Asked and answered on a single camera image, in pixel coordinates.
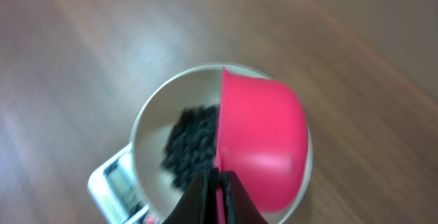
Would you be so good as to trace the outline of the pink measuring scoop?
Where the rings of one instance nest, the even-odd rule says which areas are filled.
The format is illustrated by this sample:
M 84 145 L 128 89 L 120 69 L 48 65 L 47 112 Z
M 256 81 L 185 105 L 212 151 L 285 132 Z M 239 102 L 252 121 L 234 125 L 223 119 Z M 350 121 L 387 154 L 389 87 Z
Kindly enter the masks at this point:
M 216 164 L 237 174 L 258 211 L 295 201 L 308 154 L 305 112 L 288 86 L 222 70 Z

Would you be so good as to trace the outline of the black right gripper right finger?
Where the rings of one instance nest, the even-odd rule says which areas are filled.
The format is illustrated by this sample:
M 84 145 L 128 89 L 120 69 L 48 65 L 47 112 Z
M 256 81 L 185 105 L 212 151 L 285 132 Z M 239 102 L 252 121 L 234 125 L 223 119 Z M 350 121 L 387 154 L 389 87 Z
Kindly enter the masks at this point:
M 267 224 L 233 171 L 219 174 L 218 223 Z

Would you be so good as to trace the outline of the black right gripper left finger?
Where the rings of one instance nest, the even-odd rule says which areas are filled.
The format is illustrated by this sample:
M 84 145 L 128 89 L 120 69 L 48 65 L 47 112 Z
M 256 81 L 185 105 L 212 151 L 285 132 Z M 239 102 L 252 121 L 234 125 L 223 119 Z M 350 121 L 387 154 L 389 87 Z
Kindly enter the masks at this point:
M 199 171 L 163 224 L 215 224 L 219 170 Z

